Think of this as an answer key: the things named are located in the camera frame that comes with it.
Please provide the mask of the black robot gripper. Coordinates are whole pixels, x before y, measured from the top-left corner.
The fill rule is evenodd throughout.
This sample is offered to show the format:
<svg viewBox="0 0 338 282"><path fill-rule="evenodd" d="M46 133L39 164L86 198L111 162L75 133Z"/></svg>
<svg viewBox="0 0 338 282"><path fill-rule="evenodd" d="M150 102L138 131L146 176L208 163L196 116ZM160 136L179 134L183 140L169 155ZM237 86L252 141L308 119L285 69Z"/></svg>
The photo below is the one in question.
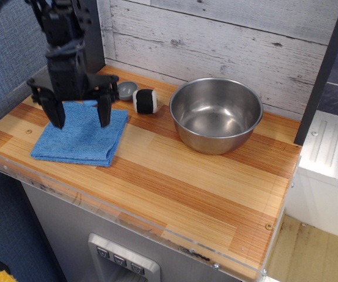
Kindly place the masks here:
<svg viewBox="0 0 338 282"><path fill-rule="evenodd" d="M47 52L47 75L29 78L34 101L57 128L65 124L65 111L61 101L97 100L101 127L111 120L112 102L119 99L115 75L96 75L86 71L84 51Z"/></svg>

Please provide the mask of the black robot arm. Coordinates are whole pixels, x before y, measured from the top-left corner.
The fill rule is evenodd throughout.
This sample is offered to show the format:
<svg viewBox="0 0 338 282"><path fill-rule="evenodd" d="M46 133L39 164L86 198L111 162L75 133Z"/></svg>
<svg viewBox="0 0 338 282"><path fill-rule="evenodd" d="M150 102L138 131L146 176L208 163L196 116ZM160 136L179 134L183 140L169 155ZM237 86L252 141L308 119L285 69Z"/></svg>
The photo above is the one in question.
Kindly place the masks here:
<svg viewBox="0 0 338 282"><path fill-rule="evenodd" d="M102 127L111 121L112 104L119 99L118 76L97 75L86 70L85 31L91 19L78 16L84 6L73 1L30 1L48 43L48 74L29 78L32 100L42 106L51 123L65 124L64 101L96 100Z"/></svg>

